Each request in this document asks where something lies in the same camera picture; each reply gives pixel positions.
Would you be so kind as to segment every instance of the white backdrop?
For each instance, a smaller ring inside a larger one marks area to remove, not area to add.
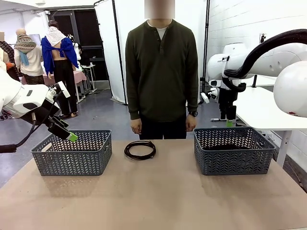
[[[115,0],[121,59],[126,84],[125,46],[129,31],[133,30],[144,19],[144,0]],[[100,33],[104,41],[106,65],[110,76],[110,84],[114,99],[125,102],[120,72],[118,46],[115,32],[112,0],[105,0],[95,7],[100,22]],[[196,39],[199,56],[199,78],[203,72],[206,1],[205,0],[176,0],[175,20],[190,28]]]

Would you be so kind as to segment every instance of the gray plastic basket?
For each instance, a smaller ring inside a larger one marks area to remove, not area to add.
[[[204,175],[247,175],[268,172],[275,146],[251,127],[194,130],[194,153]],[[235,145],[239,150],[205,150]]]
[[[42,176],[99,176],[112,155],[110,130],[72,130],[78,140],[51,134],[32,149]],[[42,152],[48,144],[52,146]]]

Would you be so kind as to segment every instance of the black cable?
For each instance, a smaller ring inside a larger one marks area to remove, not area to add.
[[[34,128],[35,128],[35,125],[36,125],[36,120],[33,121],[32,127],[31,127],[30,132],[28,133],[28,135],[27,135],[22,141],[20,141],[18,144],[16,144],[16,147],[17,147],[17,148],[20,147],[20,146],[22,146],[22,145],[29,139],[29,137],[30,137],[31,134],[33,133],[33,130],[34,130]]]
[[[136,156],[136,155],[132,155],[130,153],[130,149],[134,146],[147,146],[153,149],[153,151],[145,156]],[[135,141],[130,143],[129,145],[126,146],[125,148],[125,155],[133,160],[137,160],[137,161],[144,161],[147,159],[151,159],[154,158],[155,154],[156,154],[156,148],[155,145],[151,142],[151,141],[144,141],[144,140],[139,140],[139,141]]]
[[[52,109],[53,109],[53,107],[54,107],[54,105],[55,105],[55,103],[56,103],[56,100],[57,100],[58,97],[61,95],[61,93],[63,93],[63,90],[61,90],[61,91],[58,93],[58,95],[57,95],[56,99],[54,100],[54,102],[53,102],[53,104],[52,104],[52,106],[51,106],[51,108],[50,108],[48,114],[46,115],[46,117],[44,118],[44,120],[39,124],[39,126],[37,126],[37,127],[33,130],[32,133],[34,133],[35,131],[37,131],[37,129],[47,120],[47,118],[49,117],[49,115],[50,115],[50,113],[51,113],[51,111],[52,111]]]
[[[29,139],[29,137],[33,133],[35,125],[36,125],[36,120],[33,120],[32,127],[31,127],[28,135],[22,141],[20,141],[18,144],[0,145],[0,153],[16,152],[17,148],[22,146]]]

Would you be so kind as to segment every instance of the beige table surface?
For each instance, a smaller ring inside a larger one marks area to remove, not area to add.
[[[99,177],[42,177],[30,161],[0,189],[0,229],[307,227],[307,195],[275,162],[267,175],[203,176],[192,140],[154,143],[154,159],[131,161],[123,155],[128,142],[113,141],[113,156]]]

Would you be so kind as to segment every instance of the person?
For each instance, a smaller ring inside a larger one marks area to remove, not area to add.
[[[69,119],[78,115],[76,88],[73,69],[78,68],[77,55],[72,41],[60,30],[56,21],[48,22],[49,30],[42,39],[42,50],[46,74],[51,79],[54,73],[56,82],[62,81],[71,95],[68,99],[62,94],[59,104],[62,110],[61,119]]]
[[[126,42],[131,128],[141,140],[185,139],[197,124],[196,41],[190,29],[171,19],[174,1],[145,0],[151,19],[130,31]]]
[[[14,59],[18,71],[24,75],[29,85],[45,84],[44,71],[41,65],[43,61],[41,48],[36,45],[32,38],[26,35],[24,29],[18,29],[16,34]]]
[[[0,48],[0,69],[3,69],[5,72],[8,72],[11,68],[15,66],[14,63],[11,63],[9,60],[9,55]]]
[[[20,72],[18,72],[18,70],[17,70],[17,68],[15,66],[14,49],[4,40],[4,32],[0,32],[0,48],[9,57],[9,60],[7,62],[7,65],[9,67],[7,69],[7,73],[14,80],[20,81],[19,78],[21,78],[23,75]]]

